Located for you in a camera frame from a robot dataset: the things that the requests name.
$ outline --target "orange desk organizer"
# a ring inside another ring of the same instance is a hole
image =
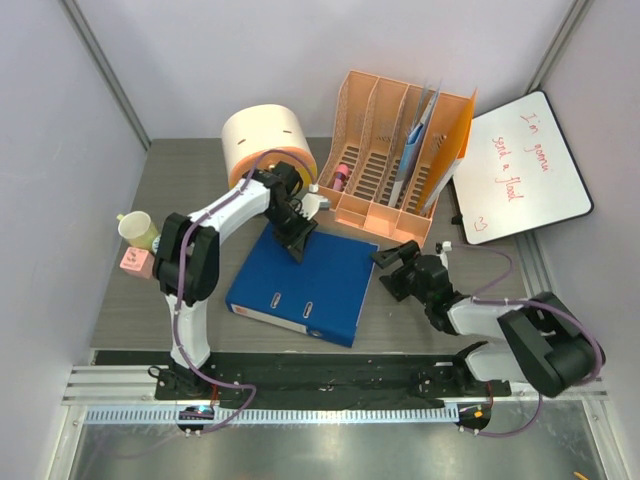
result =
[[[400,243],[415,240],[424,245],[437,202],[421,216],[421,195],[440,146],[448,138],[447,151],[458,153],[443,161],[452,163],[464,156],[475,94],[471,98],[440,94],[411,181],[400,195],[400,207],[391,208],[389,195],[421,93],[418,85],[349,72],[340,87],[331,153],[318,181],[319,193],[331,201],[334,221]],[[427,100],[433,93],[427,94]],[[331,187],[341,163],[350,172],[339,192]]]

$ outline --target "yellow cup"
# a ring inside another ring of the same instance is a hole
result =
[[[137,211],[118,215],[118,220],[118,233],[129,245],[152,251],[151,246],[159,233],[148,213]]]

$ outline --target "blue binder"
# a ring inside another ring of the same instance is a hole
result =
[[[378,246],[313,232],[297,263],[268,225],[226,297],[229,310],[350,347]]]

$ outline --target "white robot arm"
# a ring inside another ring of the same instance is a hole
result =
[[[256,170],[246,186],[241,187],[242,183],[187,217],[177,213],[169,215],[158,245],[153,273],[166,294],[170,311],[174,312],[179,253],[185,232],[192,223],[215,210],[214,214],[199,224],[191,237],[193,250],[187,257],[184,302],[178,317],[180,341],[197,368],[206,363],[211,353],[207,341],[206,310],[207,299],[218,282],[220,245],[250,218],[264,213],[274,225],[278,242],[297,261],[302,261],[307,238],[317,226],[311,217],[319,207],[324,206],[326,200],[309,193],[302,202],[298,202],[299,206],[294,207],[293,196],[299,191],[302,180],[296,169],[286,163],[279,163],[271,171]],[[189,365],[178,350],[175,338],[171,357],[188,376]]]
[[[455,291],[449,281],[446,249],[446,244],[444,248],[438,244],[437,255],[421,255],[418,244],[411,241],[372,257],[381,268],[402,260],[400,268],[380,280],[398,301],[416,297],[437,330],[493,339],[458,353],[465,373],[473,379],[528,382],[543,395],[555,397],[592,372],[596,357],[604,359],[599,345],[595,344],[598,355],[593,339],[583,336],[584,329],[577,328],[575,320],[567,321],[570,312],[553,293],[510,305],[480,304]]]

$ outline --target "paper document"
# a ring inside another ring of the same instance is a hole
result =
[[[416,213],[420,213],[420,215],[427,213],[464,158],[469,141],[475,101],[476,92],[473,93],[473,96],[465,105],[431,162],[429,175],[427,175],[427,180],[422,192],[420,192]]]
[[[396,204],[398,203],[398,198],[400,198],[400,194],[405,188],[407,188],[407,184],[411,181],[413,171],[415,170],[416,163],[418,161],[418,155],[420,154],[420,149],[424,142],[427,130],[429,129],[429,123],[431,122],[431,118],[433,117],[433,112],[435,111],[436,103],[438,102],[439,96],[440,87],[438,87],[438,90],[436,90],[434,94],[431,95],[431,98],[429,98],[429,102],[427,103],[427,106],[425,107],[424,112],[422,113],[422,116],[418,121],[418,124],[412,128],[407,137],[407,143],[405,144],[404,150],[402,151],[400,165],[398,165],[398,171],[393,181],[391,195],[389,196],[388,205],[390,207],[396,206]],[[425,95],[423,92],[421,103],[418,106],[417,112],[420,111],[420,106],[422,105],[422,100],[424,100],[424,97]]]

